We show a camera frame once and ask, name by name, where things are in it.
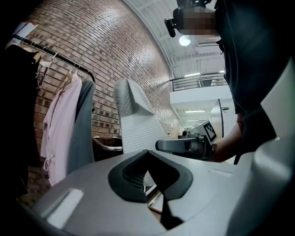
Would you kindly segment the pink garment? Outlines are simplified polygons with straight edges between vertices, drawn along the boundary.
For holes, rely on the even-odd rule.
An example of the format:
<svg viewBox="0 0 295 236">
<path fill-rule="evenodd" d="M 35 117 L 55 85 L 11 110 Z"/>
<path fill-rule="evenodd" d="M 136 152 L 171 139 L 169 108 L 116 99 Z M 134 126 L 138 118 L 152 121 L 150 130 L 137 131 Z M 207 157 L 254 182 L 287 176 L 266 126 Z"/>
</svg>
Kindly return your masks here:
<svg viewBox="0 0 295 236">
<path fill-rule="evenodd" d="M 51 186 L 66 176 L 70 139 L 81 88 L 82 81 L 75 73 L 64 92 L 59 91 L 55 95 L 43 120 L 41 157 L 45 158 L 43 169 L 48 172 Z"/>
</svg>

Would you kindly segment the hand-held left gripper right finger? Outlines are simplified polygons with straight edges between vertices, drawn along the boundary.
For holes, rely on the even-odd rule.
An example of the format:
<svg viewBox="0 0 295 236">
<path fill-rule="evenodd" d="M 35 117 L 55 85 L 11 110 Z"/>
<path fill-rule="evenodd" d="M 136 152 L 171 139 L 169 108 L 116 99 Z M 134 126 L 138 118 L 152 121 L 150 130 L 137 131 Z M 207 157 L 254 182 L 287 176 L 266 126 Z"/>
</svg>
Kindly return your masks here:
<svg viewBox="0 0 295 236">
<path fill-rule="evenodd" d="M 246 188 L 254 153 L 244 154 L 237 165 L 187 159 L 154 151 L 188 168 L 193 181 L 180 199 L 168 202 L 171 214 L 182 224 L 171 230 L 148 236 L 244 236 L 251 233 L 253 223 L 247 215 L 250 207 L 241 210 L 239 200 Z"/>
</svg>

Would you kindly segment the black garment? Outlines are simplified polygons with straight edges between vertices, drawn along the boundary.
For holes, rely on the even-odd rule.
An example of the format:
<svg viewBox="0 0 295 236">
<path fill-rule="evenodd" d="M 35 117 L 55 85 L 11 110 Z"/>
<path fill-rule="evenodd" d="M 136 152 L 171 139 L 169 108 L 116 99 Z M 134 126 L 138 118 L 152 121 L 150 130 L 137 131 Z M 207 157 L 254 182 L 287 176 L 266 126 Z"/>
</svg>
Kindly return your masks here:
<svg viewBox="0 0 295 236">
<path fill-rule="evenodd" d="M 19 198 L 28 193 L 28 167 L 38 167 L 40 158 L 34 130 L 35 102 L 38 93 L 36 72 L 38 53 L 28 52 L 17 45 L 4 50 L 0 62 L 3 100 L 0 114 L 1 128 L 8 128 L 8 157 L 12 164 L 12 196 Z"/>
</svg>

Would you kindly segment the white clothes hanger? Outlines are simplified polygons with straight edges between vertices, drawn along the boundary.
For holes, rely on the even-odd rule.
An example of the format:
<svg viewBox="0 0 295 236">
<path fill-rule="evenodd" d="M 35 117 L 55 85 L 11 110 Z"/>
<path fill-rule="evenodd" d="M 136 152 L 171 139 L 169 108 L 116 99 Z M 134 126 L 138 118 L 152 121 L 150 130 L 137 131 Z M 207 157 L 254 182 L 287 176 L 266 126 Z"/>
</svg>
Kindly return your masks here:
<svg viewBox="0 0 295 236">
<path fill-rule="evenodd" d="M 55 53 L 55 55 L 51 58 L 50 61 L 41 61 L 39 64 L 43 67 L 46 67 L 46 68 L 50 68 L 52 62 L 53 62 L 53 59 L 58 55 L 58 53 Z"/>
</svg>

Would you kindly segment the person's dark clothed torso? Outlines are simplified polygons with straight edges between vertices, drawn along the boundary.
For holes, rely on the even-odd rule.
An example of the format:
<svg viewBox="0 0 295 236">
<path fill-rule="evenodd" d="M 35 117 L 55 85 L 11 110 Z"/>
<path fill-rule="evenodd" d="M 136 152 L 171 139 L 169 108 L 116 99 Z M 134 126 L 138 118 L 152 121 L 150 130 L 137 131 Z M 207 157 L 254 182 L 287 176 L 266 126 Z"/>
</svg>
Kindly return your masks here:
<svg viewBox="0 0 295 236">
<path fill-rule="evenodd" d="M 216 28 L 224 53 L 225 79 L 242 137 L 235 162 L 275 137 L 261 102 L 280 78 L 295 46 L 284 34 L 295 30 L 295 0 L 217 0 Z"/>
</svg>

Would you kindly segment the black clothes rack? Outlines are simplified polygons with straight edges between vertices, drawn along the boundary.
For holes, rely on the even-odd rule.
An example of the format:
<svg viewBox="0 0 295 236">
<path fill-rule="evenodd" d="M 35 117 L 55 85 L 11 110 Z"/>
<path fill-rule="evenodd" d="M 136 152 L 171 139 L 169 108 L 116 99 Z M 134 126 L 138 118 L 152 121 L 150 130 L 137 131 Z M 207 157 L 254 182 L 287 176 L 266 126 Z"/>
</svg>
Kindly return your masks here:
<svg viewBox="0 0 295 236">
<path fill-rule="evenodd" d="M 92 79 L 92 81 L 95 83 L 95 77 L 94 75 L 92 74 L 91 70 L 89 70 L 88 68 L 85 68 L 83 67 L 82 65 L 80 64 L 77 64 L 76 62 L 70 60 L 69 58 L 65 57 L 64 55 L 50 49 L 49 47 L 46 47 L 42 44 L 39 44 L 39 43 L 36 43 L 35 41 L 31 41 L 29 39 L 27 39 L 26 37 L 22 37 L 22 36 L 19 36 L 19 35 L 12 35 L 11 36 L 11 39 L 17 39 L 17 40 L 20 40 L 21 42 L 24 42 L 32 47 L 35 47 L 47 54 L 50 54 L 52 56 L 54 56 L 55 58 L 71 65 L 71 66 L 74 66 L 75 68 L 77 68 L 79 71 L 82 71 L 84 73 L 86 73 L 87 75 L 89 75 Z"/>
</svg>

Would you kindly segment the person's right forearm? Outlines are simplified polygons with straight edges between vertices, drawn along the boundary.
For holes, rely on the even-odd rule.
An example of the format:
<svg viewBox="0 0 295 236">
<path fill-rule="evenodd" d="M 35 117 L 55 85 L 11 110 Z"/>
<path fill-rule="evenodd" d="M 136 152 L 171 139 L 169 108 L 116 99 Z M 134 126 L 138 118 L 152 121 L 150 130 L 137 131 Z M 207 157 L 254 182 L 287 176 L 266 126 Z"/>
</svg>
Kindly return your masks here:
<svg viewBox="0 0 295 236">
<path fill-rule="evenodd" d="M 243 113 L 237 114 L 236 123 L 230 133 L 213 144 L 210 161 L 224 162 L 237 154 L 242 142 L 242 132 L 244 129 L 243 117 Z"/>
</svg>

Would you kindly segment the metal clip hanger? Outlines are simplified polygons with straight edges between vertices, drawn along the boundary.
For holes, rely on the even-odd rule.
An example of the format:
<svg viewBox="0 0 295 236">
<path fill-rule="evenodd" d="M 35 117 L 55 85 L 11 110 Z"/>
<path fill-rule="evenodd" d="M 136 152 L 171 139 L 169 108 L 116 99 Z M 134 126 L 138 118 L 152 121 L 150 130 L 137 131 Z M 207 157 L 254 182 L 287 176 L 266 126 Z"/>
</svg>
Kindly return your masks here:
<svg viewBox="0 0 295 236">
<path fill-rule="evenodd" d="M 35 79 L 37 80 L 37 87 L 36 89 L 41 89 L 42 84 L 44 81 L 45 74 L 39 70 L 38 72 L 35 73 Z"/>
</svg>

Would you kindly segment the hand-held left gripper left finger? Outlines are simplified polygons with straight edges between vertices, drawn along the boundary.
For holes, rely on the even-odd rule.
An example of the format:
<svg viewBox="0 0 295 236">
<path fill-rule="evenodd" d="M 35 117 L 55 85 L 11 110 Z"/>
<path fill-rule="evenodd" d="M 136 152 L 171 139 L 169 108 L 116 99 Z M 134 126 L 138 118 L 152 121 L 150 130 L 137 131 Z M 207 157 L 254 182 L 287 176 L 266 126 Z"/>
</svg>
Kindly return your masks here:
<svg viewBox="0 0 295 236">
<path fill-rule="evenodd" d="M 109 171 L 135 154 L 122 154 L 74 171 L 42 196 L 33 211 L 50 226 L 75 236 L 166 233 L 146 203 L 125 201 L 109 185 Z"/>
</svg>

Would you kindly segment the grey blue garment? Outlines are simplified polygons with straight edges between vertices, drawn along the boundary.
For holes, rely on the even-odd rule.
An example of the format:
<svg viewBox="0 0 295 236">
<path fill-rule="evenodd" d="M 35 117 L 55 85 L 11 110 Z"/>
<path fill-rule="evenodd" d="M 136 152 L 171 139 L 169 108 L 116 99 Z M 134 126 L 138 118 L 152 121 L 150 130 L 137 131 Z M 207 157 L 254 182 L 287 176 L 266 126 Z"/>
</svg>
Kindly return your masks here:
<svg viewBox="0 0 295 236">
<path fill-rule="evenodd" d="M 93 81 L 82 82 L 67 158 L 66 175 L 94 162 L 91 133 L 94 89 Z"/>
</svg>

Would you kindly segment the white red wall poster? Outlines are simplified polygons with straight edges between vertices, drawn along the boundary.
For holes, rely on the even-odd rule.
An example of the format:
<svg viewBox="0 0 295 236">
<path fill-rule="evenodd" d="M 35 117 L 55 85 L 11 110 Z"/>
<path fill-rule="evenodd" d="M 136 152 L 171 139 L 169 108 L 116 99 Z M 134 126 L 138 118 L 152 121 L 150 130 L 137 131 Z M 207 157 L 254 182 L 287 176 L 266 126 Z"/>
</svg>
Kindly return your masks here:
<svg viewBox="0 0 295 236">
<path fill-rule="evenodd" d="M 20 37 L 26 37 L 33 31 L 38 24 L 31 23 L 31 22 L 21 22 L 18 27 L 14 30 L 12 35 L 18 35 Z"/>
</svg>

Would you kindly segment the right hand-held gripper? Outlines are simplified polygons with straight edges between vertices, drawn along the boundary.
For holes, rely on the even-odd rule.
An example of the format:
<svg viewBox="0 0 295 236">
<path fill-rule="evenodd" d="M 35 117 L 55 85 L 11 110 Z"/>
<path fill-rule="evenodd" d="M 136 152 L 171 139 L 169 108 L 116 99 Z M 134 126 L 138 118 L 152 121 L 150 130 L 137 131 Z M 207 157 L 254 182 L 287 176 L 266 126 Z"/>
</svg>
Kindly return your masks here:
<svg viewBox="0 0 295 236">
<path fill-rule="evenodd" d="M 213 152 L 213 143 L 217 134 L 209 120 L 184 130 L 181 139 L 161 139 L 155 143 L 158 151 L 180 153 L 191 159 L 207 159 Z"/>
</svg>

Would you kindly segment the white partition board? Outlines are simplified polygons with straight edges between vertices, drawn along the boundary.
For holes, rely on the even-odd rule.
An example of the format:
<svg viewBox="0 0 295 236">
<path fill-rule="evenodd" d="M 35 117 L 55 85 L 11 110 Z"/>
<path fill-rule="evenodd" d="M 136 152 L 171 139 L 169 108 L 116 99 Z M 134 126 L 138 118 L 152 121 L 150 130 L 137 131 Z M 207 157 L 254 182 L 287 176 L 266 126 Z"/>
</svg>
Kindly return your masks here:
<svg viewBox="0 0 295 236">
<path fill-rule="evenodd" d="M 210 114 L 211 125 L 217 135 L 217 141 L 224 137 L 224 120 L 220 99 L 217 99 Z"/>
</svg>

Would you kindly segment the black balcony railing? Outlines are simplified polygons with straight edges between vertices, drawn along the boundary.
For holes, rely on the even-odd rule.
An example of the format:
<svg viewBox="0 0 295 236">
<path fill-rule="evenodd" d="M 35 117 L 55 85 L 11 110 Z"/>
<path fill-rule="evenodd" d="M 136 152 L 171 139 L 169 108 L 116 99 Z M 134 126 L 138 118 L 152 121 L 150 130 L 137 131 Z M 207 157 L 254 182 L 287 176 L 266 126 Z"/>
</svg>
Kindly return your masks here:
<svg viewBox="0 0 295 236">
<path fill-rule="evenodd" d="M 170 80 L 171 92 L 228 85 L 224 73 L 210 72 Z"/>
</svg>

